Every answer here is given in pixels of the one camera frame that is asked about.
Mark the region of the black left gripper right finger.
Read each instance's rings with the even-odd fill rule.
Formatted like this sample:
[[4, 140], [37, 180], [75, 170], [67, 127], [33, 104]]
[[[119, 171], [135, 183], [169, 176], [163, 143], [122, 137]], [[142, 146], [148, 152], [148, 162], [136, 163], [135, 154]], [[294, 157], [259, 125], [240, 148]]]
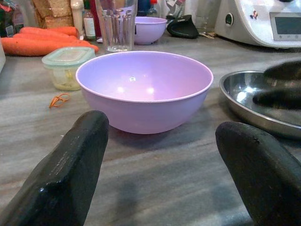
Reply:
[[301, 162], [248, 124], [223, 122], [215, 137], [254, 225], [301, 226]]

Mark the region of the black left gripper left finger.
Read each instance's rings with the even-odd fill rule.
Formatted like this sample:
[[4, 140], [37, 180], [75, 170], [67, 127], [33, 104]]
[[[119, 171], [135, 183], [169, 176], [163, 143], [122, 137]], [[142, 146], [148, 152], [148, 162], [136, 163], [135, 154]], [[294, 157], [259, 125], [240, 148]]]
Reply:
[[82, 114], [0, 213], [0, 226], [84, 226], [108, 127], [103, 112]]

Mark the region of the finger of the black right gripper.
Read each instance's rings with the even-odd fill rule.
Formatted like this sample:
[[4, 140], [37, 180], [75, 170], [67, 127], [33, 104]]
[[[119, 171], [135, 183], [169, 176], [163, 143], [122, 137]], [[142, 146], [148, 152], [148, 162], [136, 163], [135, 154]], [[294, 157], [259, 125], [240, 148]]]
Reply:
[[301, 60], [274, 65], [266, 69], [263, 76], [276, 80], [301, 80]]
[[276, 89], [260, 92], [253, 97], [253, 102], [269, 108], [301, 110], [301, 89]]

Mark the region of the round stainless steel plate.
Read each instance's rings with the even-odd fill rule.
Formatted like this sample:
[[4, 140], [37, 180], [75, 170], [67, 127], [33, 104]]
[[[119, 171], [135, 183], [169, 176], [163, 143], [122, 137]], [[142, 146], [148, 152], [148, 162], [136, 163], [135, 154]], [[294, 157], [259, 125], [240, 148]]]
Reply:
[[224, 75], [220, 89], [229, 108], [246, 123], [275, 136], [301, 140], [301, 110], [282, 110], [257, 105], [253, 97], [276, 89], [301, 89], [301, 80], [276, 80], [261, 71], [238, 71]]

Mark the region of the purple plastic bowl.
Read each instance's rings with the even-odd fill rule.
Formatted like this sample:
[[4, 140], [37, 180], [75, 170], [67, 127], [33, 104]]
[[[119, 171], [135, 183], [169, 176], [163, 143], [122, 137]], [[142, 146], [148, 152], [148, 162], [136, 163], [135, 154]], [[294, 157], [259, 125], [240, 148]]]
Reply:
[[188, 121], [203, 104], [214, 76], [186, 56], [129, 51], [85, 62], [76, 80], [90, 107], [104, 112], [111, 126], [155, 134]]
[[149, 45], [165, 32], [167, 20], [160, 17], [137, 16], [135, 18], [135, 44]]

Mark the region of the white kitchen food processor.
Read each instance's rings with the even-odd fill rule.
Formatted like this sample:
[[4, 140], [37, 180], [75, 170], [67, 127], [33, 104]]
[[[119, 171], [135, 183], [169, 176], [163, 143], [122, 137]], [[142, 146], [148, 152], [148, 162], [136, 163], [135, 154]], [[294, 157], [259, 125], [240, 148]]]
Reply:
[[301, 0], [221, 0], [214, 32], [250, 45], [301, 48]]

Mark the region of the orange rubber band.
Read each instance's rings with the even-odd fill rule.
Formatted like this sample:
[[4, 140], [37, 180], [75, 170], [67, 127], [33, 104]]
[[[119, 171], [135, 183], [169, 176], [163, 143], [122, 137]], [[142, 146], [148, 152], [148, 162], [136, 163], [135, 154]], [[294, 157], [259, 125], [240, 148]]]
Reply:
[[48, 106], [49, 109], [54, 108], [54, 107], [55, 108], [61, 107], [65, 102], [70, 100], [70, 97], [71, 96], [67, 93], [62, 93], [60, 95], [53, 97]]

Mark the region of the tall clear glass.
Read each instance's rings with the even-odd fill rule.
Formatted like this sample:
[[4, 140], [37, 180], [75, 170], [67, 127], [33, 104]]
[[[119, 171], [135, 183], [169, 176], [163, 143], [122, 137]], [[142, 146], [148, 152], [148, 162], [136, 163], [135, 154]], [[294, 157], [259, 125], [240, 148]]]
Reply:
[[196, 17], [196, 25], [199, 33], [207, 33], [208, 21], [214, 11], [215, 0], [200, 0]]

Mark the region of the black wedge-shaped gadget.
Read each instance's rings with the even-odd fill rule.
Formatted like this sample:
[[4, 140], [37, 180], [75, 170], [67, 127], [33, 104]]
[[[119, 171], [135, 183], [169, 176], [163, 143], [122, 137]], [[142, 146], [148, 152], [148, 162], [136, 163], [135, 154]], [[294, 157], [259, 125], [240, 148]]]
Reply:
[[173, 37], [196, 39], [199, 32], [192, 21], [192, 15], [184, 15], [171, 20], [167, 25], [167, 31]]

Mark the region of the small container with green lid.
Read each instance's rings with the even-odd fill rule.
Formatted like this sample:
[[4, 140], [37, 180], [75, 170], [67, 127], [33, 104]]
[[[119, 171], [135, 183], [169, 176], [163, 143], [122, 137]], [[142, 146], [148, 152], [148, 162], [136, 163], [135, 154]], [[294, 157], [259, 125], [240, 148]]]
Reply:
[[57, 49], [42, 58], [54, 87], [58, 90], [79, 90], [76, 80], [77, 69], [95, 57], [95, 50], [89, 47], [65, 47]]

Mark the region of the clear plastic pitcher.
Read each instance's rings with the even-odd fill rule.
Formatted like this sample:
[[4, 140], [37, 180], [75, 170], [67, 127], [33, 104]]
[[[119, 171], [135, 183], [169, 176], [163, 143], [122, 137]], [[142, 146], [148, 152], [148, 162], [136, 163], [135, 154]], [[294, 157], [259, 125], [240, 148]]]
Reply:
[[184, 14], [186, 0], [165, 0], [169, 9], [166, 19], [173, 20], [179, 18]]

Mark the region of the orange carrot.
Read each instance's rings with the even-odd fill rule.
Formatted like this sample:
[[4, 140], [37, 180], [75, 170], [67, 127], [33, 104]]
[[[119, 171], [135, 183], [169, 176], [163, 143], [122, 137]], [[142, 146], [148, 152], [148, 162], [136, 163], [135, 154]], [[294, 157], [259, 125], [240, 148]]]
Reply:
[[55, 37], [55, 36], [43, 36], [43, 35], [36, 35], [32, 33], [17, 33], [13, 36], [14, 38], [23, 38], [23, 39], [30, 39], [30, 40], [39, 40], [39, 41], [56, 41], [56, 42], [68, 42], [68, 43], [77, 43], [77, 44], [85, 44], [90, 45], [88, 41], [85, 40], [78, 40], [77, 38], [66, 38], [66, 37]]
[[75, 38], [79, 37], [79, 32], [74, 26], [61, 26], [55, 28], [23, 27], [19, 33], [30, 33], [35, 35], [63, 36], [68, 35]]
[[0, 38], [4, 53], [6, 55], [17, 55], [26, 57], [45, 56], [57, 49], [66, 47], [88, 47], [95, 53], [99, 48], [95, 45], [76, 42], [58, 42], [50, 40], [30, 40], [24, 38]]

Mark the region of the dark blue mug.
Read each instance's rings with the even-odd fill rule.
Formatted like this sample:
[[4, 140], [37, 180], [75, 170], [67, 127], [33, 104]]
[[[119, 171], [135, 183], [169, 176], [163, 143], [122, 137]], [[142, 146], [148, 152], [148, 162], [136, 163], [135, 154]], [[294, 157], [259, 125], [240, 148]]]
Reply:
[[149, 16], [151, 0], [138, 0], [137, 16]]

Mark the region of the small labelled sauce bottle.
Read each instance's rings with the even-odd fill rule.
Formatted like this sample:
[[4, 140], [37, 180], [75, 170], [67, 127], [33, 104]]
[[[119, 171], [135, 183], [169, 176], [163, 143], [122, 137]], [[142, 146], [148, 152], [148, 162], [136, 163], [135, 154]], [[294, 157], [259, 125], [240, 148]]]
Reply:
[[94, 16], [91, 12], [89, 0], [84, 0], [83, 23], [86, 40], [96, 40]]

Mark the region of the clear ribbed glass tumbler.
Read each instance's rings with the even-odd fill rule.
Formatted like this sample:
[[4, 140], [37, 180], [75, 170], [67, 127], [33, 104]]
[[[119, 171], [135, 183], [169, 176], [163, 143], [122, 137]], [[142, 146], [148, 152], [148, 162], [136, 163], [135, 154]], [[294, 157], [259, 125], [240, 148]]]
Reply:
[[94, 1], [105, 50], [131, 51], [134, 46], [138, 0]]

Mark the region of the small white shaker bottle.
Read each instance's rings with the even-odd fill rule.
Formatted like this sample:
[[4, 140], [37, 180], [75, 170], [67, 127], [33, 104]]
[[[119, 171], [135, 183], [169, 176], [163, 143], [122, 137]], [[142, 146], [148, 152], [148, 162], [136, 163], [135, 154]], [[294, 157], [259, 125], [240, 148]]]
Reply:
[[70, 0], [73, 23], [78, 30], [78, 36], [80, 40], [84, 39], [83, 31], [83, 12], [84, 12], [84, 1], [83, 0]]

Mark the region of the cracker jar with red lid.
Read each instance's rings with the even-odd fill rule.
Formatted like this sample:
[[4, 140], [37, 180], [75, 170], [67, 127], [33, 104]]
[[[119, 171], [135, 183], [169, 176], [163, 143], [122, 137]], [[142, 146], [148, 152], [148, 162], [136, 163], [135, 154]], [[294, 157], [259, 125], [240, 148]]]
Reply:
[[39, 28], [74, 26], [71, 0], [31, 0]]

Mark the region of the green and red food bag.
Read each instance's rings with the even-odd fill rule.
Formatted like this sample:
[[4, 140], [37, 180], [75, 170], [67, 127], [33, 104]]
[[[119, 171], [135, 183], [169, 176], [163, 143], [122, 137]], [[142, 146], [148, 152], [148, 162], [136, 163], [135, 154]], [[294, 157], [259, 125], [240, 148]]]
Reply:
[[24, 27], [24, 18], [18, 5], [0, 3], [0, 37], [13, 37]]

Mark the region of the magenta plastic canister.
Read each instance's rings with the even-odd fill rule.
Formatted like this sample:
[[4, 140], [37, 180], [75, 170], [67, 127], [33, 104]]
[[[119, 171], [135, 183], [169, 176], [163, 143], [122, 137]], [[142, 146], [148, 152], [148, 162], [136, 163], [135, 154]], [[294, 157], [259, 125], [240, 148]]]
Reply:
[[96, 38], [99, 39], [102, 37], [102, 34], [101, 34], [100, 22], [96, 10], [95, 0], [89, 0], [89, 1], [90, 1], [91, 12], [94, 16]]

